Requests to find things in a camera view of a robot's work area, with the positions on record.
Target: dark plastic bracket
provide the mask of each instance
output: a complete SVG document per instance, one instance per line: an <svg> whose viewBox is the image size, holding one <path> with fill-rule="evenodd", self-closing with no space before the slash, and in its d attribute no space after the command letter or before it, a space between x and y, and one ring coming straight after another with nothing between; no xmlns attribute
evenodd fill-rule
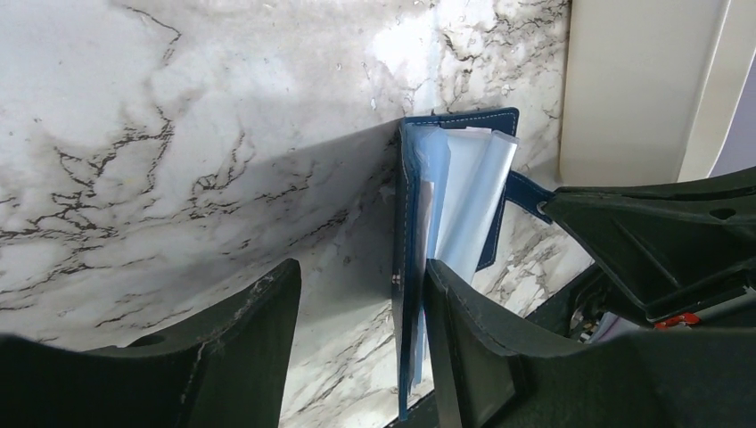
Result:
<svg viewBox="0 0 756 428"><path fill-rule="evenodd" d="M286 260L126 348L0 336L3 426L277 427L300 291Z"/></svg>
<svg viewBox="0 0 756 428"><path fill-rule="evenodd" d="M650 322L752 288L756 168L672 185L562 187L543 211Z"/></svg>
<svg viewBox="0 0 756 428"><path fill-rule="evenodd" d="M650 330L583 345L517 317L438 260L423 292L441 428L756 420L753 331Z"/></svg>

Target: blue leather wallet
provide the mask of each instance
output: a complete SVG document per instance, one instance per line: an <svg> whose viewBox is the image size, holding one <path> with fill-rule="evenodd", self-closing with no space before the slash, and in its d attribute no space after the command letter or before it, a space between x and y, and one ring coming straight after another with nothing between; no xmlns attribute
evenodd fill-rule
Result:
<svg viewBox="0 0 756 428"><path fill-rule="evenodd" d="M397 343L399 418L401 420L407 417L409 392L413 383L420 379L420 367L423 360L422 284L428 236L423 231L425 227L418 225L427 225L433 221L431 219L425 223L422 222L423 218L431 217L427 212L428 193L433 193L432 185L429 185L427 178L423 179L423 174L427 174L423 172L423 163L428 164L428 159L423 158L423 150L427 152L429 146L444 144L447 141L444 139L445 135L451 129L487 128L502 137L514 137L519 114L515 108L504 108L493 111L405 118L399 125L391 300ZM421 144L424 144L423 150L418 149ZM448 161L450 155L449 153L445 155ZM477 270L492 265L496 260L498 234L504 216L505 201L514 202L530 214L547 223L551 222L539 211L538 207L551 199L553 194L525 176L509 171L508 168L507 166L505 170L508 176L505 176L502 193L499 194L497 191L487 193L495 195L493 197L495 200L489 201L489 206L495 206L496 210L482 245ZM440 179L444 183L447 181L453 183L459 178L443 168L437 172L440 173L436 177L437 181Z"/></svg>

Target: blue folder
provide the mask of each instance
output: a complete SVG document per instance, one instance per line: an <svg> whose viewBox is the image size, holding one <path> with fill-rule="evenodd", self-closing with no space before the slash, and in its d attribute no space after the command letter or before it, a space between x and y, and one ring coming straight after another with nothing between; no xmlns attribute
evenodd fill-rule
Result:
<svg viewBox="0 0 756 428"><path fill-rule="evenodd" d="M406 118L399 126L391 298L402 420L421 375L426 258L454 259L448 264L470 281L496 260L505 201L550 222L538 205L552 194L509 171L518 118L517 109L504 108Z"/></svg>

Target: white marble surface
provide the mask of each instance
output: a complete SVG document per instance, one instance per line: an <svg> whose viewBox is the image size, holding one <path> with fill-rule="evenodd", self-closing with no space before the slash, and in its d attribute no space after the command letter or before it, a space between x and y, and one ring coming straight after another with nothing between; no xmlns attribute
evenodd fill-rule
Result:
<svg viewBox="0 0 756 428"><path fill-rule="evenodd" d="M294 257L282 426L384 426L396 120L518 107L556 185L568 3L0 2L0 329L122 345ZM588 263L514 206L501 237L475 286L521 314Z"/></svg>

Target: blue strap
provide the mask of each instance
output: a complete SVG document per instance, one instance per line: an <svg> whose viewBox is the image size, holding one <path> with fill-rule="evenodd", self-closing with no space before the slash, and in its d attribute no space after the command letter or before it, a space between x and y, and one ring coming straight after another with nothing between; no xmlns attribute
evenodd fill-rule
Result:
<svg viewBox="0 0 756 428"><path fill-rule="evenodd" d="M540 206L549 202L554 197L554 192L535 184L523 174L514 171L509 173L509 177L506 178L504 197L548 225L552 223L552 219L540 210Z"/></svg>

